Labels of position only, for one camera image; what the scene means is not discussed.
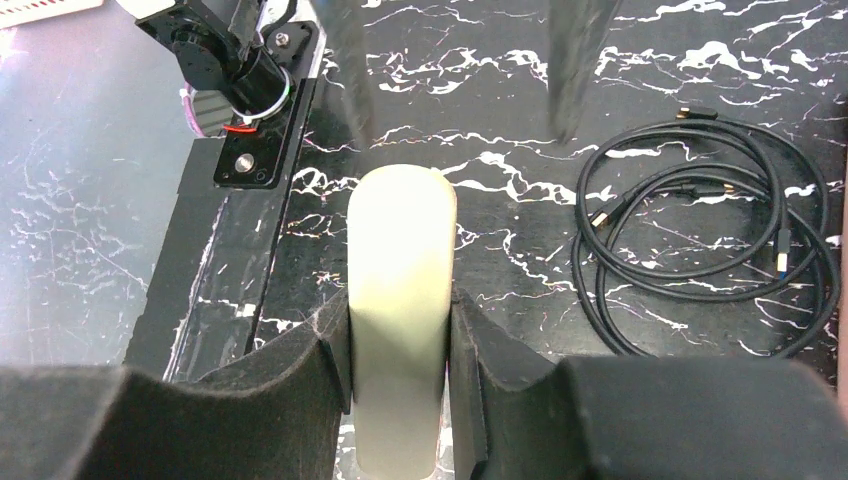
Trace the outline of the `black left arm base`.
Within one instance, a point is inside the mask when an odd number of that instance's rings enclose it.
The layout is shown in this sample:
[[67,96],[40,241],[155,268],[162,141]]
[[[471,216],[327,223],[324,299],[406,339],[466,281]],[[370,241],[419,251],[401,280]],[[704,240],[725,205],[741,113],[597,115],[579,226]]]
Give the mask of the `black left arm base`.
[[325,33],[310,1],[145,1],[136,25],[232,110],[219,187],[272,189],[299,144]]

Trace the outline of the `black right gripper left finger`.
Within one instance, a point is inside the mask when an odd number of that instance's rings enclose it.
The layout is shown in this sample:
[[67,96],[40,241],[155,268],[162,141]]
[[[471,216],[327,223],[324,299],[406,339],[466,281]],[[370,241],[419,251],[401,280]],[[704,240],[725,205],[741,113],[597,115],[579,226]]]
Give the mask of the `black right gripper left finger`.
[[5,367],[5,479],[329,479],[351,406],[348,297],[200,379]]

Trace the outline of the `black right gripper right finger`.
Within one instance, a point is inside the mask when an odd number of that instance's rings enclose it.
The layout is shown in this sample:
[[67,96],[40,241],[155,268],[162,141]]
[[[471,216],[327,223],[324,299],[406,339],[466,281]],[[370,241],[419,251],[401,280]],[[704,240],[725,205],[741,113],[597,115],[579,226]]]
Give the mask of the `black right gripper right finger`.
[[847,423],[792,360],[550,361],[464,291],[450,312],[459,479],[843,479]]

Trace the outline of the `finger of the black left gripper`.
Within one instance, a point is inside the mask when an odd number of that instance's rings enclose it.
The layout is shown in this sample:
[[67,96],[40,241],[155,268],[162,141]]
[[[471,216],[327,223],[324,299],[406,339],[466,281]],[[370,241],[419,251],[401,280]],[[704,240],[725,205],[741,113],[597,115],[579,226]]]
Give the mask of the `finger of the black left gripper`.
[[366,61],[365,31],[360,2],[328,0],[317,2],[317,17],[339,68],[344,86],[347,123],[357,144],[371,147],[375,137],[374,103]]
[[584,97],[621,3],[555,0],[548,13],[548,123],[557,142],[576,133]]

